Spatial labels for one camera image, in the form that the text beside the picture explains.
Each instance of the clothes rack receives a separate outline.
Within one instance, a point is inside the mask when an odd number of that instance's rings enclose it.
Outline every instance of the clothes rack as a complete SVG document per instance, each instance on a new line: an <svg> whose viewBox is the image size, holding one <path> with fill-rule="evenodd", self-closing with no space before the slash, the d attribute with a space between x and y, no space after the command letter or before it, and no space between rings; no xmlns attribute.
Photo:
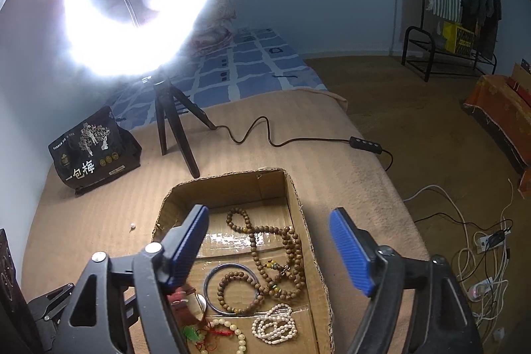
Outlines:
<svg viewBox="0 0 531 354"><path fill-rule="evenodd" d="M492 66L492 74L496 71L497 58L496 55L493 55L494 61L491 61L484 56L482 56L479 50L472 50L470 56L452 53L447 50L437 48L435 45L435 40L433 39L432 34L424 29L424 14L426 11L426 0L422 0L422 11L420 14L420 24L419 26L410 26L406 29L404 35L404 48L402 50L402 65L408 63L417 71L421 72L424 75L424 81L427 82L429 77L433 75L443 75L443 76L460 76L460 77L478 77L484 72L478 68L478 64L486 64ZM429 38L429 40L422 39L412 39L410 38L411 31L417 31ZM418 58L408 58L407 50L409 43L414 44L417 47L420 47L422 50L429 53L428 59L418 59ZM426 68L422 68L420 65L426 64ZM439 69L434 69L434 64L437 65L452 65L459 68L457 71L444 71Z"/></svg>

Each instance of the pearl necklace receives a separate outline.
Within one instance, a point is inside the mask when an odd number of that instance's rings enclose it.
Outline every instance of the pearl necklace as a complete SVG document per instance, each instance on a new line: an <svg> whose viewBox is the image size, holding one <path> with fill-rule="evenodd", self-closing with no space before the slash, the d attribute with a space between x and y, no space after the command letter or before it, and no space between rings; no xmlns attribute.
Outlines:
<svg viewBox="0 0 531 354"><path fill-rule="evenodd" d="M227 319L219 318L219 319L213 319L211 321L212 327L216 327L217 325L224 325L229 330L232 330L236 337L238 338L238 350L236 354L244 354L244 352L247 350L246 342L245 342L245 335L242 333L242 331L238 328L236 324L231 323ZM209 354L207 350L202 350L201 354Z"/></svg>
<svg viewBox="0 0 531 354"><path fill-rule="evenodd" d="M251 327L253 335L269 345L293 339L297 336L297 327L291 313L291 308L284 303L274 306L263 317L254 321Z"/></svg>

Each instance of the electrical outlet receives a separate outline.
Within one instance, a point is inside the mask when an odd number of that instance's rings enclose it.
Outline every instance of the electrical outlet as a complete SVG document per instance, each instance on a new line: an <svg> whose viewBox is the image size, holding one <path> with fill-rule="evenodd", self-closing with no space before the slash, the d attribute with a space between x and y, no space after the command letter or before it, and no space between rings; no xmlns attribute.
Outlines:
<svg viewBox="0 0 531 354"><path fill-rule="evenodd" d="M487 294L492 289L492 282L492 277L488 277L487 279L484 279L481 282L472 285L467 292L468 298L471 301L480 300L482 296Z"/></svg>
<svg viewBox="0 0 531 354"><path fill-rule="evenodd" d="M507 236L511 234L511 230L507 230L505 232L505 239L507 239ZM482 252L485 252L487 250L487 245L489 244L488 241L489 241L489 237L490 236L482 236L480 237L479 239L476 239L476 248L477 248L477 253L482 253ZM497 247L500 247L503 245L503 242L497 244L494 248L492 249L496 249Z"/></svg>

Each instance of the tree illustration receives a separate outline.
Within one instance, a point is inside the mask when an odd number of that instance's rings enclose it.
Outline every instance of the tree illustration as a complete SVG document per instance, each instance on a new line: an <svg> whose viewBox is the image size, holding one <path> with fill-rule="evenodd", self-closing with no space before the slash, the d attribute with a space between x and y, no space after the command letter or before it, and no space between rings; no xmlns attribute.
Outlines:
<svg viewBox="0 0 531 354"><path fill-rule="evenodd" d="M79 140L79 147L89 153L92 156L92 150L90 146L102 142L102 150L108 149L107 137L111 133L109 128L102 125L91 125L88 123L83 124L81 129L81 139Z"/></svg>

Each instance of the beige blanket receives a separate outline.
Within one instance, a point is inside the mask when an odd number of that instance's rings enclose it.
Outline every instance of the beige blanket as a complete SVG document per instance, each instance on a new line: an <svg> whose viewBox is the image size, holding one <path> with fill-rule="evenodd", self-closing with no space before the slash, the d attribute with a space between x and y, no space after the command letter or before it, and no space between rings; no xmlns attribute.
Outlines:
<svg viewBox="0 0 531 354"><path fill-rule="evenodd" d="M329 93L280 91L208 108L215 124L228 125L243 137L260 115L269 117L272 140L293 137L360 136L344 112L346 101ZM190 114L182 116L201 176L284 168L300 196L312 242L330 291L336 351L342 354L359 326L367 299L350 283L328 232L328 214L346 208L354 222L411 258L427 252L413 221L376 156L344 143L297 142L273 148L264 122L238 146L226 130L210 131ZM167 127L169 153L161 156L156 124L135 130L143 147L142 166L82 197L61 183L51 168L31 227L22 274L22 290L32 299L68 282L76 282L95 251L111 256L139 251L150 242L164 196L191 178ZM136 229L129 232L129 225ZM412 306L403 308L390 354L402 352Z"/></svg>

